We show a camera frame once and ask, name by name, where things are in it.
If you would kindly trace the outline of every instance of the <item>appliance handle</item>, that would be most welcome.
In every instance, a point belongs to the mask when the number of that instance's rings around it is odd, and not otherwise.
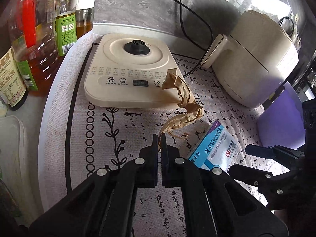
[[[219,34],[203,58],[202,67],[208,69],[224,50],[234,50],[234,45],[229,36]]]

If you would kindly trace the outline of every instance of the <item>power cord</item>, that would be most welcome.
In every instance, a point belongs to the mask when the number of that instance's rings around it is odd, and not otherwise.
[[[188,6],[186,6],[185,4],[182,3],[182,0],[178,1],[178,0],[172,0],[174,2],[176,2],[177,4],[179,4],[180,7],[180,24],[181,24],[181,29],[183,31],[184,36],[190,41],[192,42],[194,45],[196,45],[198,48],[202,49],[203,51],[205,51],[204,55],[202,56],[202,58],[199,60],[199,62],[197,63],[197,65],[188,73],[184,74],[183,77],[187,77],[190,74],[192,74],[201,64],[202,60],[204,59],[204,57],[206,56],[207,51],[209,50],[209,48],[211,47],[212,43],[213,43],[213,31],[211,26],[203,19],[201,18],[198,14],[196,14],[192,9],[190,9]],[[191,13],[193,13],[196,17],[198,17],[206,26],[207,28],[210,30],[211,32],[211,43],[208,46],[207,49],[204,49],[203,47],[201,47],[200,45],[198,45],[196,42],[194,42],[186,33],[185,29],[184,29],[184,25],[183,25],[183,19],[182,19],[182,7],[186,8],[188,11],[190,11]]]
[[[293,25],[293,29],[292,29],[292,32],[291,32],[291,34],[289,35],[290,37],[292,37],[292,35],[293,35],[293,33],[294,33],[294,28],[295,28],[295,24],[294,24],[294,22],[293,22],[293,20],[290,18],[290,17],[283,17],[282,19],[280,19],[279,20],[279,26],[281,26],[282,25],[282,23],[283,23],[283,21],[285,21],[285,20],[290,20],[291,22],[292,22],[292,25]]]

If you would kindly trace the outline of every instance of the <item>crumpled brown paper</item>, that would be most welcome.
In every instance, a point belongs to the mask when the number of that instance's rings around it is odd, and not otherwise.
[[[167,132],[169,135],[175,138],[185,140],[188,137],[188,133],[184,133],[184,137],[180,137],[174,135],[172,130],[190,125],[197,119],[200,119],[204,116],[204,109],[203,106],[198,105],[195,102],[195,98],[188,85],[182,80],[181,77],[177,76],[177,69],[168,69],[166,79],[162,83],[162,90],[170,88],[178,89],[178,95],[180,98],[180,103],[178,103],[178,106],[180,108],[185,108],[187,113],[176,115],[169,119],[161,128],[159,136]]]

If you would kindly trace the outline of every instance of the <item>floral vine pattern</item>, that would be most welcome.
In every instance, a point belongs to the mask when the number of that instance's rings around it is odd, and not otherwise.
[[[122,160],[119,159],[119,153],[124,150],[122,144],[125,143],[125,140],[121,140],[120,143],[117,144],[116,136],[119,134],[119,129],[113,129],[114,113],[118,112],[119,110],[117,108],[106,108],[106,111],[111,114],[111,119],[106,115],[106,113],[103,113],[102,116],[104,116],[104,118],[102,118],[102,121],[105,121],[109,125],[111,132],[105,132],[104,134],[105,136],[113,138],[114,140],[114,155],[116,159],[111,159],[111,162],[119,169],[127,161],[126,157],[122,158]],[[109,165],[105,165],[104,167],[107,171],[111,171]]]

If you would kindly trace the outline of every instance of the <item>display screen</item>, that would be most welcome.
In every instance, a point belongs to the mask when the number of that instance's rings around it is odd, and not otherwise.
[[[135,80],[133,79],[133,85],[137,87],[147,87],[148,81],[147,80]]]

